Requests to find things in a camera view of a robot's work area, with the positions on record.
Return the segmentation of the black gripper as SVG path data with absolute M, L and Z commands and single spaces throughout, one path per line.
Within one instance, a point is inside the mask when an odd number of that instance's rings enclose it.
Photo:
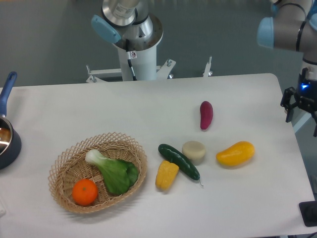
M 302 69 L 302 72 L 299 74 L 297 89 L 295 90 L 294 87 L 285 89 L 280 105 L 284 108 L 286 113 L 285 122 L 291 122 L 294 115 L 294 108 L 297 107 L 297 102 L 291 103 L 291 98 L 297 93 L 299 97 L 299 108 L 306 112 L 313 112 L 312 118 L 316 124 L 313 136 L 317 137 L 317 81 L 310 79 L 309 73 L 310 69 L 308 67 Z

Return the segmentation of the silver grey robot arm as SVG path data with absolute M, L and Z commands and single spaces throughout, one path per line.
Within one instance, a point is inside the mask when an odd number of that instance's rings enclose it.
M 302 67 L 296 87 L 287 88 L 281 99 L 286 121 L 295 108 L 317 117 L 317 3 L 314 0 L 274 0 L 273 17 L 261 20 L 257 43 L 266 48 L 301 52 Z M 124 81 L 170 78 L 173 60 L 157 65 L 157 45 L 163 36 L 160 20 L 145 0 L 105 0 L 101 14 L 91 20 L 94 31 L 118 51 Z

